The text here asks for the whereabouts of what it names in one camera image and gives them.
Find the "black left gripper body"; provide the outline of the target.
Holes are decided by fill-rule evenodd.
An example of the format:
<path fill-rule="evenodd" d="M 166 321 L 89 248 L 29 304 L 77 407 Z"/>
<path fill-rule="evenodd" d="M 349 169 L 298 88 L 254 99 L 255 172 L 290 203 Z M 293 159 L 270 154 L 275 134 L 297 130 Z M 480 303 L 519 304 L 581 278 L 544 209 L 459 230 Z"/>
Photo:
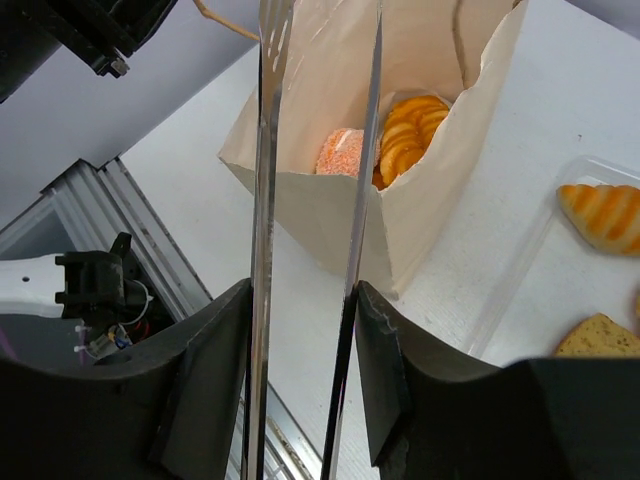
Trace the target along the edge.
<path fill-rule="evenodd" d="M 1 3 L 1 100 L 61 46 L 96 75 L 125 75 L 175 0 L 16 0 Z"/>

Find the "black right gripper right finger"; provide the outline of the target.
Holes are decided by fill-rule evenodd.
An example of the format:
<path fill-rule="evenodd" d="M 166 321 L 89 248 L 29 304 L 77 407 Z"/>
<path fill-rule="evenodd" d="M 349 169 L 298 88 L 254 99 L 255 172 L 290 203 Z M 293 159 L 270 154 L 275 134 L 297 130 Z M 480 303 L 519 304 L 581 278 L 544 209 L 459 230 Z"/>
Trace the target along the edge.
<path fill-rule="evenodd" d="M 371 463 L 384 479 L 635 479 L 639 363 L 533 358 L 497 367 L 358 287 Z"/>

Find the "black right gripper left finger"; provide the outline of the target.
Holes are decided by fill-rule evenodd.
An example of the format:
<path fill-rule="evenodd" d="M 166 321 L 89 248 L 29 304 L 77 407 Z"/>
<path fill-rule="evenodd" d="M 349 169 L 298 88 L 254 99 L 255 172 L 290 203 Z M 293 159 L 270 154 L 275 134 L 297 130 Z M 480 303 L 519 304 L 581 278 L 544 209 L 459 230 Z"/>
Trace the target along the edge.
<path fill-rule="evenodd" d="M 5 479 L 221 479 L 251 320 L 248 280 L 91 366 L 1 364 Z"/>

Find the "metal tongs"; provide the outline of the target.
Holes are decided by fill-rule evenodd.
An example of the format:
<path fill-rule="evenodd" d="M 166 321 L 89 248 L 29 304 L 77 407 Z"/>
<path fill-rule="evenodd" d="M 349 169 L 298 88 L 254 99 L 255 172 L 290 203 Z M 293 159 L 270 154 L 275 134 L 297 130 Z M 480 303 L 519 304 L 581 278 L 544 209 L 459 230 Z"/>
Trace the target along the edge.
<path fill-rule="evenodd" d="M 220 157 L 254 196 L 253 323 L 241 475 L 264 470 L 273 241 L 283 227 L 323 268 L 346 279 L 321 475 L 335 475 L 355 318 L 354 291 L 377 152 L 382 62 L 378 1 L 264 1 L 255 93 Z M 359 175 L 319 175 L 327 137 L 361 129 Z"/>

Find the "pink sugared bun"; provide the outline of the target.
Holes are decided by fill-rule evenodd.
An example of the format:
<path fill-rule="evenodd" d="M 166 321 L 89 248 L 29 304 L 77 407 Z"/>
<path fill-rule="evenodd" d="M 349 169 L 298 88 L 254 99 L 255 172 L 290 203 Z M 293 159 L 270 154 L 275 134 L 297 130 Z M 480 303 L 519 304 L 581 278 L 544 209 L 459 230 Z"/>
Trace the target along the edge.
<path fill-rule="evenodd" d="M 340 128 L 334 130 L 321 147 L 315 165 L 319 175 L 359 175 L 364 131 Z"/>

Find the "ridged orange roll bread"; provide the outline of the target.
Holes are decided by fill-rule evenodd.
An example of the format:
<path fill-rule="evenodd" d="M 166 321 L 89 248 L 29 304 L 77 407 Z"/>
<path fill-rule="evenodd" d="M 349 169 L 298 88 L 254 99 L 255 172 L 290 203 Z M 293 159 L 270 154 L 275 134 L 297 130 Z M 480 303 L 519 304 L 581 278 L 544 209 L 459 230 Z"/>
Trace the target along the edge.
<path fill-rule="evenodd" d="M 388 114 L 380 141 L 373 184 L 381 191 L 412 168 L 425 154 L 449 107 L 434 95 L 408 98 Z"/>

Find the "white paper bag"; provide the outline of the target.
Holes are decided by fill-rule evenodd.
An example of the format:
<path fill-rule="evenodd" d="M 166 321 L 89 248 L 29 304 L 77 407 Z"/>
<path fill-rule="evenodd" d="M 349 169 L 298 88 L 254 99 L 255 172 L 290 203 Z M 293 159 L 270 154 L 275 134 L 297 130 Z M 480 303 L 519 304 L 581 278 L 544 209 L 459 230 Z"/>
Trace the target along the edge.
<path fill-rule="evenodd" d="M 400 295 L 485 144 L 526 6 L 520 1 L 299 1 L 282 85 L 275 217 L 346 271 L 373 50 L 379 130 L 361 277 Z"/>

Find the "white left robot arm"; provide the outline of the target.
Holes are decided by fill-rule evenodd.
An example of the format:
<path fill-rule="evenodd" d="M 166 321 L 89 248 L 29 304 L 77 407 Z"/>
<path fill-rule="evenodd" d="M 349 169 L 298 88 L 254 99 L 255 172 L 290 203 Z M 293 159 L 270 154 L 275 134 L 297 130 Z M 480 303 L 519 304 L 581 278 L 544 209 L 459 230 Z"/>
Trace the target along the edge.
<path fill-rule="evenodd" d="M 124 76 L 127 59 L 157 32 L 172 1 L 4 1 L 1 98 L 7 100 L 61 46 L 96 75 Z M 126 275 L 128 233 L 108 251 L 49 254 L 1 264 L 1 311 L 82 319 L 91 326 L 137 322 L 153 297 Z"/>

